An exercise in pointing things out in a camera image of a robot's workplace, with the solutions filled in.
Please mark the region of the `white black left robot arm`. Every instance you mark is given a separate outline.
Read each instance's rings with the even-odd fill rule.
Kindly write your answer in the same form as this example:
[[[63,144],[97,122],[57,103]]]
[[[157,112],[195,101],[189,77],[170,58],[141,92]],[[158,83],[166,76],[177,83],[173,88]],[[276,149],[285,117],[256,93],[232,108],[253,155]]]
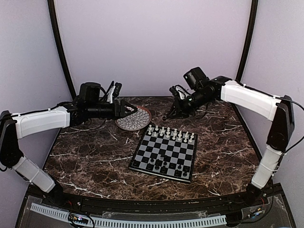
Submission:
[[[67,203],[60,185],[42,170],[51,142],[59,129],[81,125],[94,119],[117,120],[137,112],[127,101],[62,102],[56,107],[28,113],[0,114],[0,163],[12,169],[29,183],[48,193],[57,207]]]

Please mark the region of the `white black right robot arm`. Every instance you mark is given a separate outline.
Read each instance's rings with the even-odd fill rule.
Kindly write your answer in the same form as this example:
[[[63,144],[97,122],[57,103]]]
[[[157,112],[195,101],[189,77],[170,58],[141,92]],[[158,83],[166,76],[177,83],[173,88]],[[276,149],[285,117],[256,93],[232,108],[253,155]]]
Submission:
[[[261,152],[261,159],[249,186],[242,196],[247,206],[253,206],[261,198],[261,192],[278,171],[295,127],[292,99],[259,91],[225,76],[208,79],[185,76],[192,93],[180,85],[169,88],[173,96],[167,119],[187,118],[213,101],[230,103],[241,109],[241,114],[252,112],[251,121],[245,118],[254,141]]]

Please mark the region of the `black white chess board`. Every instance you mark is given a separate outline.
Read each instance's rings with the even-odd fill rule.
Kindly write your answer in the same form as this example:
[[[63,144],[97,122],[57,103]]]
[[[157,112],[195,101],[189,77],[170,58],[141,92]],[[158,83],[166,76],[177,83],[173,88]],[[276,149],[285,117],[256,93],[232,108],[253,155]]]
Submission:
[[[133,154],[129,169],[191,183],[198,135],[148,125]]]

